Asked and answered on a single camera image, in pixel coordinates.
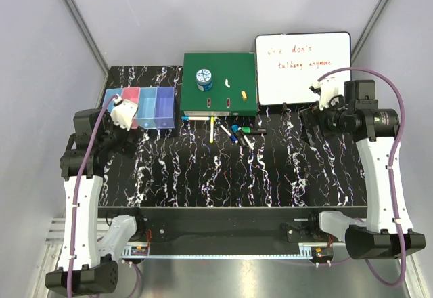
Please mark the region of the four-compartment colourful organizer tray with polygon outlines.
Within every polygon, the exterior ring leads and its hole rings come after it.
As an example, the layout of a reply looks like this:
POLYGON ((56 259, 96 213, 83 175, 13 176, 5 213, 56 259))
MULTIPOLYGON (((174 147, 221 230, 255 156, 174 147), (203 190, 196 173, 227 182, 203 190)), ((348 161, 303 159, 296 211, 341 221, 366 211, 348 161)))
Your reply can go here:
POLYGON ((105 91, 105 104, 113 95, 138 104, 132 129, 173 129, 175 127, 174 87, 125 87, 105 91))

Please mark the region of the white marker blue cap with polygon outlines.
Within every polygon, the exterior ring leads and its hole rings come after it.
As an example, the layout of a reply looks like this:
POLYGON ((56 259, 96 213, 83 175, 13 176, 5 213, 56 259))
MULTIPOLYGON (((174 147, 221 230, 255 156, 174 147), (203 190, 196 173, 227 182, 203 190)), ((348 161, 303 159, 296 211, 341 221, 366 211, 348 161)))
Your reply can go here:
POLYGON ((210 116, 182 116, 182 121, 210 121, 210 116))

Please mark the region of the yellow highlighter pen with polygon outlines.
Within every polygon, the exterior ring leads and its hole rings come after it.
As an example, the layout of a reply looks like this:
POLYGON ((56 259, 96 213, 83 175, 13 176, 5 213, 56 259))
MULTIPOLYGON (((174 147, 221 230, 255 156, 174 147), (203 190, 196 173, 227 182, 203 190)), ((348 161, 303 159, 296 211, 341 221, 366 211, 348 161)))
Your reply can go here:
POLYGON ((210 143, 214 142, 214 117, 210 118, 210 143))

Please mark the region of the round blue tape tin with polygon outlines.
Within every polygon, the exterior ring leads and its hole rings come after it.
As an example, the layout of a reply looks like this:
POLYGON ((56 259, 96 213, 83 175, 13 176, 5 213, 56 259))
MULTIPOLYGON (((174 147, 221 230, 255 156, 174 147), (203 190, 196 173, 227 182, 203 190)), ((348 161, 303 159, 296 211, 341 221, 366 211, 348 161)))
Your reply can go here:
POLYGON ((208 69, 200 69, 196 73, 196 84, 200 91, 210 91, 212 89, 212 73, 208 69))

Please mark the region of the green ring binder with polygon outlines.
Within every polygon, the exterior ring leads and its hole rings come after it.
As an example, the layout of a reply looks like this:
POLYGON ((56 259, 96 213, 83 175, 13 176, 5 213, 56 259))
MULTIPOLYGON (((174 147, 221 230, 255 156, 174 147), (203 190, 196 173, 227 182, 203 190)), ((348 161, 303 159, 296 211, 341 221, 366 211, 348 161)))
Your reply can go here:
POLYGON ((258 112, 256 61, 253 53, 186 53, 183 62, 180 111, 184 116, 254 117, 258 112), (196 73, 212 73, 212 89, 200 91, 196 73), (225 86, 229 80, 231 88, 225 86), (242 99, 245 91, 247 100, 242 99))

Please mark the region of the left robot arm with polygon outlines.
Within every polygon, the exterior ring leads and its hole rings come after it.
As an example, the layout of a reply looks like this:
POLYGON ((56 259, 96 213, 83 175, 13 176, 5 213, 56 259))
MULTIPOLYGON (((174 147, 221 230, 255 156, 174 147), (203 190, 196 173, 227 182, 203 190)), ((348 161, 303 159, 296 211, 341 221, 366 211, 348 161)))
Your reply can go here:
POLYGON ((65 297, 113 293, 127 242, 145 236, 145 223, 131 215, 115 217, 103 237, 97 235, 104 168, 111 154, 126 151, 136 111, 135 104, 127 104, 74 115, 75 132, 60 159, 66 198, 62 252, 45 277, 45 286, 65 297))

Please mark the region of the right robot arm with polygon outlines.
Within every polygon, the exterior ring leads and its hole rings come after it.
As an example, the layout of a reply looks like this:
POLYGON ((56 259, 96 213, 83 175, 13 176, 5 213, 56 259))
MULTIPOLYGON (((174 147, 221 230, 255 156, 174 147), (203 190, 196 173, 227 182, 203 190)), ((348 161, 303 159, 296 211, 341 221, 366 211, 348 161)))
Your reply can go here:
POLYGON ((352 259, 400 258, 402 242, 407 255, 424 249, 425 236, 414 231, 406 210, 399 153, 391 152, 400 127, 397 112, 379 107, 372 80, 347 81, 342 93, 330 80, 315 81, 310 89, 319 101, 300 113, 304 138, 314 146, 318 137, 352 136, 365 174, 367 218, 322 212, 307 224, 309 237, 336 237, 352 259))

